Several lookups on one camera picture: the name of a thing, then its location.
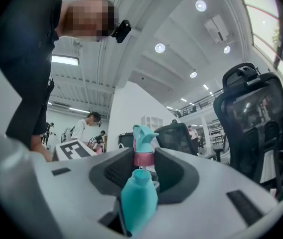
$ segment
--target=recessed ceiling light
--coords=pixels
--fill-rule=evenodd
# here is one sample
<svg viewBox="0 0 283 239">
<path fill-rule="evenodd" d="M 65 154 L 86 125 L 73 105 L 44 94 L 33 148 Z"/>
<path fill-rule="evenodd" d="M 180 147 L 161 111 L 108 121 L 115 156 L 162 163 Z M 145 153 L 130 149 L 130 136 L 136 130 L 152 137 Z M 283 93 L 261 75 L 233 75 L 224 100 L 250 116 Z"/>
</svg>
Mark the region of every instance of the recessed ceiling light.
<svg viewBox="0 0 283 239">
<path fill-rule="evenodd" d="M 91 113 L 91 112 L 89 112 L 89 111 L 79 110 L 79 109 L 75 109 L 75 108 L 71 108 L 71 107 L 69 107 L 69 109 L 70 109 L 71 111 L 82 112 L 82 113 L 86 113 L 86 114 L 90 114 L 90 113 Z"/>
<path fill-rule="evenodd" d="M 166 49 L 165 45 L 163 43 L 158 43 L 155 47 L 155 50 L 158 52 L 158 53 L 162 53 L 164 52 Z"/>
<path fill-rule="evenodd" d="M 205 10 L 206 10 L 206 4 L 205 4 L 204 1 L 198 0 L 198 1 L 196 1 L 196 3 L 195 3 L 195 8 L 196 8 L 198 11 L 205 11 Z"/>
<path fill-rule="evenodd" d="M 56 56 L 56 55 L 52 56 L 52 62 L 68 64 L 73 66 L 78 66 L 79 64 L 78 58 L 70 58 L 70 57 Z"/>
<path fill-rule="evenodd" d="M 230 46 L 226 46 L 226 47 L 224 48 L 224 53 L 227 54 L 227 53 L 230 52 L 230 50 L 231 50 Z"/>
<path fill-rule="evenodd" d="M 195 78 L 196 76 L 197 76 L 197 72 L 193 72 L 193 73 L 190 74 L 191 78 Z"/>
</svg>

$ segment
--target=teal bottle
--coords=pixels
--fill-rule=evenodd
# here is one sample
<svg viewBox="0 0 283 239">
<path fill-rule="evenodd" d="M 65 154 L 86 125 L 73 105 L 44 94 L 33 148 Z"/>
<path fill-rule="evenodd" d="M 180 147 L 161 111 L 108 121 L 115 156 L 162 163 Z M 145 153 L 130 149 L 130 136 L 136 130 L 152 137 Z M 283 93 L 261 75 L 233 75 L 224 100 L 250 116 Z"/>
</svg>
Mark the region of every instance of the teal bottle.
<svg viewBox="0 0 283 239">
<path fill-rule="evenodd" d="M 148 223 L 157 209 L 158 195 L 151 180 L 151 174 L 145 169 L 133 171 L 121 191 L 121 206 L 126 229 L 137 235 Z"/>
</svg>

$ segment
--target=person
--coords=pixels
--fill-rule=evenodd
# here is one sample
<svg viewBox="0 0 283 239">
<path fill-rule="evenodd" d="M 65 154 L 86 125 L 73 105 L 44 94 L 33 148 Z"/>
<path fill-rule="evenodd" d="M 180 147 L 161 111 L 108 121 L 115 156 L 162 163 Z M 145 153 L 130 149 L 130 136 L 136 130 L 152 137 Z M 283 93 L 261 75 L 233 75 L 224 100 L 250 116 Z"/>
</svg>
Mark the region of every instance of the person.
<svg viewBox="0 0 283 239">
<path fill-rule="evenodd" d="M 106 132 L 104 130 L 102 130 L 100 132 L 100 134 L 98 136 L 95 137 L 95 140 L 98 144 L 103 143 L 102 137 L 106 134 Z"/>
<path fill-rule="evenodd" d="M 46 132 L 43 134 L 43 143 L 47 145 L 48 137 L 52 132 L 50 132 L 50 127 L 54 127 L 54 123 L 46 122 Z"/>
<path fill-rule="evenodd" d="M 191 136 L 191 141 L 192 141 L 192 145 L 194 147 L 194 151 L 198 154 L 198 134 L 197 131 L 195 129 L 192 128 L 192 126 L 188 126 L 188 131 L 189 134 Z"/>
<path fill-rule="evenodd" d="M 101 120 L 100 114 L 93 112 L 88 114 L 85 119 L 81 119 L 77 122 L 76 126 L 74 127 L 73 134 L 71 139 L 82 139 L 83 131 L 86 126 L 97 126 L 99 121 Z"/>
<path fill-rule="evenodd" d="M 54 80 L 51 73 L 54 42 L 63 36 L 100 41 L 118 25 L 108 0 L 11 0 L 0 17 L 0 69 L 22 101 L 6 135 L 40 152 L 47 103 Z"/>
</svg>

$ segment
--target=white ceiling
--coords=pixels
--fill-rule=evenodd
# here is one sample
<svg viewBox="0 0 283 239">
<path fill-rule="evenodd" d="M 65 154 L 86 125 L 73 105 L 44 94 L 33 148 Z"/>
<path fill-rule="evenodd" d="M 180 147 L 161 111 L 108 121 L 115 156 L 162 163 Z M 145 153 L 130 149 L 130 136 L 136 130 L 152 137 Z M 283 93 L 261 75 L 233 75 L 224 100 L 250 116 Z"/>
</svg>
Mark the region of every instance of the white ceiling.
<svg viewBox="0 0 283 239">
<path fill-rule="evenodd" d="M 127 80 L 139 84 L 165 106 L 180 109 L 197 101 L 209 91 L 221 88 L 223 74 L 242 62 L 239 41 L 230 45 L 215 44 L 204 23 L 221 15 L 230 33 L 238 32 L 231 11 L 224 0 L 204 0 L 205 12 L 195 9 L 197 0 L 111 0 L 119 10 L 120 20 L 130 21 L 133 30 L 123 43 L 114 38 L 100 43 L 64 37 L 56 42 L 53 54 L 79 57 L 79 66 L 53 63 L 55 89 L 50 101 L 77 109 L 100 112 L 109 116 L 116 86 Z M 155 45 L 163 43 L 166 50 L 155 52 Z M 196 70 L 198 76 L 190 78 Z M 207 84 L 209 91 L 202 85 Z"/>
</svg>

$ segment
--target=black camera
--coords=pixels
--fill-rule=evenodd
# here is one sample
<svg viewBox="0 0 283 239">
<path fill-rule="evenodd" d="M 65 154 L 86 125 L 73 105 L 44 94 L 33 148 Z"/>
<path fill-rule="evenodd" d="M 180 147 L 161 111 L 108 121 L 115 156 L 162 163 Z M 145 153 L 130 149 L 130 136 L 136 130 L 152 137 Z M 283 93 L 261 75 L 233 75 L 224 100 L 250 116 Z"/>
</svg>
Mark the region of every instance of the black camera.
<svg viewBox="0 0 283 239">
<path fill-rule="evenodd" d="M 122 23 L 115 29 L 112 37 L 116 38 L 117 43 L 122 43 L 126 38 L 127 34 L 131 30 L 131 25 L 128 20 L 123 20 Z"/>
</svg>

